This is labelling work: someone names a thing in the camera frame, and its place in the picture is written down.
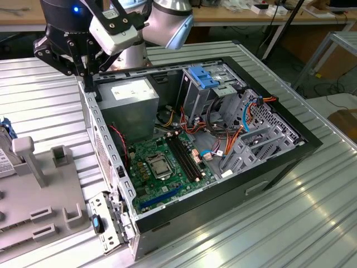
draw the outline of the label sticker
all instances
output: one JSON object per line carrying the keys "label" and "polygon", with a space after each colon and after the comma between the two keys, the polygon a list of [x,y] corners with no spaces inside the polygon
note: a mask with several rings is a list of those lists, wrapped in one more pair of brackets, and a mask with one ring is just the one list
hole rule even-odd
{"label": "label sticker", "polygon": [[103,15],[104,15],[104,17],[106,17],[108,19],[119,17],[118,14],[116,13],[116,11],[113,9],[103,11]]}
{"label": "label sticker", "polygon": [[117,101],[121,99],[140,97],[146,98],[154,91],[149,87],[145,80],[132,81],[130,84],[118,85],[112,88],[112,93]]}
{"label": "label sticker", "polygon": [[2,173],[14,170],[12,163],[2,149],[0,149],[0,175]]}

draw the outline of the black ram slot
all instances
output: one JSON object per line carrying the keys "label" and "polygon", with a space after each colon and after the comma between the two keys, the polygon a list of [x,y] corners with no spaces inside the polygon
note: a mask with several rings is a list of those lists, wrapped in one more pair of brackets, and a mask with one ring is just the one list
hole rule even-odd
{"label": "black ram slot", "polygon": [[190,182],[194,182],[196,178],[201,179],[202,175],[198,170],[196,164],[186,152],[184,146],[181,144],[180,139],[177,137],[169,138],[166,140],[169,148],[171,149],[173,155],[181,165],[182,169],[184,170],[187,178]]}
{"label": "black ram slot", "polygon": [[189,181],[192,181],[192,178],[195,176],[195,174],[193,174],[191,172],[191,170],[187,167],[185,159],[180,154],[180,152],[177,151],[177,149],[175,148],[175,146],[173,144],[173,141],[171,139],[168,139],[168,140],[166,140],[166,143],[168,144],[168,147],[172,151],[174,157],[176,158],[176,160],[178,161],[178,163],[180,164],[180,166],[184,170],[184,172],[185,172],[186,176],[188,177]]}
{"label": "black ram slot", "polygon": [[183,144],[181,143],[179,138],[175,139],[175,145],[179,148],[179,150],[181,151],[181,153],[183,154],[183,156],[186,158],[187,163],[190,165],[190,168],[192,169],[192,171],[195,172],[195,179],[202,178],[202,175],[200,173],[200,171],[198,170],[195,162],[192,160],[191,156],[189,155],[189,153],[186,151],[186,148],[183,146]]}
{"label": "black ram slot", "polygon": [[180,156],[182,156],[185,164],[189,167],[190,171],[192,172],[192,175],[196,179],[198,177],[198,174],[195,170],[195,164],[193,163],[192,158],[187,154],[186,149],[182,146],[182,143],[178,138],[173,139],[173,146],[179,152]]}

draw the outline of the aluminum table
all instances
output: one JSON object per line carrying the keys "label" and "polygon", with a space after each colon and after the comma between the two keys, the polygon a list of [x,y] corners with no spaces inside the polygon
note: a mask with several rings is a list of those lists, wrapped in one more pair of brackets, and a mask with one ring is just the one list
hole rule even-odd
{"label": "aluminum table", "polygon": [[292,84],[292,88],[297,89],[298,86],[304,80],[307,73],[311,70],[312,66],[316,64],[320,56],[324,53],[320,62],[325,62],[331,55],[331,49],[335,49],[337,45],[343,47],[345,50],[352,53],[354,56],[357,56],[357,32],[329,32],[325,39],[321,42],[313,56],[307,62],[305,67],[299,73],[299,76],[297,77],[296,81]]}
{"label": "aluminum table", "polygon": [[[103,256],[88,228],[2,267],[355,267],[356,145],[240,45],[154,47],[148,54],[153,64],[232,56],[324,145],[271,190],[135,264],[127,247]],[[20,137],[32,136],[35,153],[58,144],[72,149],[86,201],[105,190],[73,77],[33,58],[0,61],[0,111]]]}

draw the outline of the red wire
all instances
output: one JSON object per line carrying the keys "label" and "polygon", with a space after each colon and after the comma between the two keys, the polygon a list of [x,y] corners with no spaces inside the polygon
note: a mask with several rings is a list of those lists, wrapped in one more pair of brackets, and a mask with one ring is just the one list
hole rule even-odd
{"label": "red wire", "polygon": [[124,153],[125,153],[125,162],[128,165],[128,153],[127,153],[127,147],[125,145],[124,137],[114,126],[109,126],[109,127],[111,129],[113,129],[119,135],[120,139],[122,140],[123,147],[124,147]]}

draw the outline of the ribbed metal surface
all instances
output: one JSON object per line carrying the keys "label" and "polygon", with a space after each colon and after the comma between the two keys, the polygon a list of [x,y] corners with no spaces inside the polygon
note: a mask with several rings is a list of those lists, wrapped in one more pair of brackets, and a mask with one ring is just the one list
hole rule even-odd
{"label": "ribbed metal surface", "polygon": [[[355,267],[356,148],[246,49],[231,42],[148,50],[154,64],[232,56],[324,145],[275,188],[133,264],[123,247],[104,257],[92,229],[22,255],[6,265],[53,267]],[[0,62],[0,111],[36,151],[72,148],[85,200],[105,189],[84,130],[73,78],[35,59]]]}
{"label": "ribbed metal surface", "polygon": [[336,32],[331,40],[357,56],[357,32]]}

